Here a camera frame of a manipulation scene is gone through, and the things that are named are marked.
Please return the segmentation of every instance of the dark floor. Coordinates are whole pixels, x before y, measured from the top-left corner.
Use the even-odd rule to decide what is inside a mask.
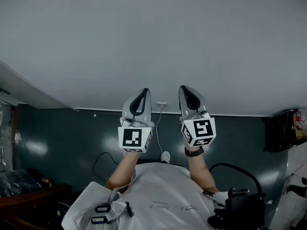
[[[21,105],[18,115],[14,148],[16,169],[34,168],[54,183],[67,183],[78,191],[91,181],[103,184],[92,174],[93,163],[101,152],[110,152],[116,162],[120,162],[123,156],[118,147],[120,113],[37,110]],[[156,123],[158,118],[159,115],[154,114],[152,120]],[[162,115],[158,129],[160,144],[163,150],[171,153],[172,164],[187,167],[178,119],[178,115]],[[227,162],[256,176],[267,195],[266,201],[274,201],[272,205],[267,205],[265,213],[268,226],[283,188],[287,151],[263,152],[265,130],[261,118],[216,117],[215,122],[217,137],[204,153],[208,167]],[[160,155],[154,134],[140,162],[159,161]],[[94,173],[107,179],[115,168],[116,164],[105,154],[98,158]],[[235,187],[255,192],[251,179],[230,168],[216,168],[213,176],[221,191]]]

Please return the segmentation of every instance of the forearm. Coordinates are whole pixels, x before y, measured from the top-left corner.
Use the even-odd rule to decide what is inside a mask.
[[[187,148],[190,151],[196,151],[197,148]],[[207,168],[205,160],[203,159],[202,154],[196,157],[188,158],[189,160],[189,170],[191,179],[201,187],[204,191],[209,191],[216,193],[218,190],[215,187],[214,179]]]
[[[113,190],[114,188],[129,184],[139,157],[139,153],[127,152],[114,173],[106,182],[105,187]]]

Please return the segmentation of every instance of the wrist strap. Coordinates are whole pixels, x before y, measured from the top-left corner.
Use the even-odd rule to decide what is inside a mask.
[[[203,149],[200,147],[197,151],[189,151],[187,148],[184,148],[184,152],[188,157],[192,158],[201,155],[203,153]]]

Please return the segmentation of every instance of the hand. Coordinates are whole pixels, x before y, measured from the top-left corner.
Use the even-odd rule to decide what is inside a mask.
[[[190,147],[189,143],[185,138],[183,138],[183,144],[186,146],[188,151],[197,151],[200,147]]]

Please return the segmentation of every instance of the white shirt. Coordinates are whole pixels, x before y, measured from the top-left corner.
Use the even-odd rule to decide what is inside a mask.
[[[137,165],[129,187],[121,195],[129,202],[134,216],[123,212],[116,219],[116,229],[211,230],[207,220],[214,215],[213,200],[224,204],[227,192],[216,193],[214,198],[202,192],[183,167],[164,163]],[[65,215],[63,228],[103,229],[102,224],[92,224],[91,217],[97,216],[95,208],[107,202],[111,194],[111,190],[91,182]]]

